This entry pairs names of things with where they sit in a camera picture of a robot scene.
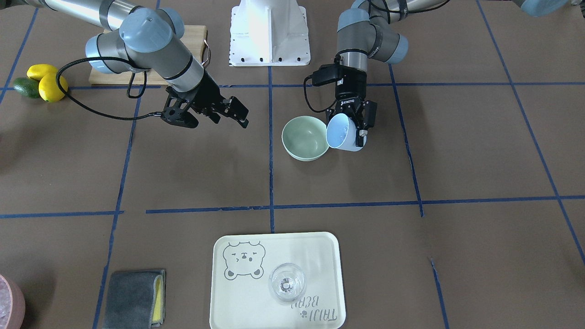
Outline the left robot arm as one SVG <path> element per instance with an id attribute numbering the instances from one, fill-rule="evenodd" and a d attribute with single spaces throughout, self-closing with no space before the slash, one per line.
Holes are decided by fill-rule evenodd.
<path id="1" fill-rule="evenodd" d="M 445 4 L 445 0 L 356 0 L 340 14 L 333 63 L 306 77 L 314 87 L 335 84 L 334 102 L 323 110 L 329 147 L 355 152 L 366 144 L 378 110 L 367 99 L 368 60 L 393 65 L 408 53 L 408 39 L 394 32 L 391 24 Z"/>

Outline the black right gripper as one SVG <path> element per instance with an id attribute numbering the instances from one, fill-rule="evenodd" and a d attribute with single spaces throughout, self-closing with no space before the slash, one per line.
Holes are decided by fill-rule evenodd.
<path id="1" fill-rule="evenodd" d="M 235 96 L 228 99 L 221 96 L 218 84 L 209 73 L 204 73 L 200 83 L 190 91 L 179 92 L 171 86 L 165 91 L 168 96 L 161 119 L 170 125 L 192 129 L 198 127 L 198 119 L 189 110 L 211 119 L 213 123 L 219 123 L 221 116 L 224 116 L 235 120 L 244 129 L 249 124 L 248 108 Z"/>

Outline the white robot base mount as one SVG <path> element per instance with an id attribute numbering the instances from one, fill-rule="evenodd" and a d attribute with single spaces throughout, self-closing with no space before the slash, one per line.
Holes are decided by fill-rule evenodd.
<path id="1" fill-rule="evenodd" d="M 311 62 L 307 11 L 296 0 L 241 0 L 230 18 L 230 66 Z"/>

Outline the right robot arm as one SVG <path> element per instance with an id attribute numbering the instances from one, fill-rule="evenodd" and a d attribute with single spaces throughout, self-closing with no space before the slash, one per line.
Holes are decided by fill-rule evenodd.
<path id="1" fill-rule="evenodd" d="M 156 72 L 168 83 L 160 117 L 168 124 L 195 128 L 190 110 L 218 123 L 221 116 L 247 127 L 248 109 L 235 96 L 224 98 L 219 86 L 182 43 L 185 25 L 174 9 L 150 9 L 127 0 L 15 0 L 66 13 L 105 29 L 85 46 L 85 61 L 105 74 Z"/>

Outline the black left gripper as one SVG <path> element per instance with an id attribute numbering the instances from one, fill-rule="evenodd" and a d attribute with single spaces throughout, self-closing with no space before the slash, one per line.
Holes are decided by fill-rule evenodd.
<path id="1" fill-rule="evenodd" d="M 340 63 L 325 64 L 311 74 L 314 87 L 335 84 L 335 100 L 324 110 L 326 125 L 335 115 L 346 114 L 356 124 L 355 146 L 363 148 L 368 130 L 375 126 L 378 103 L 366 100 L 367 74 L 364 71 Z"/>

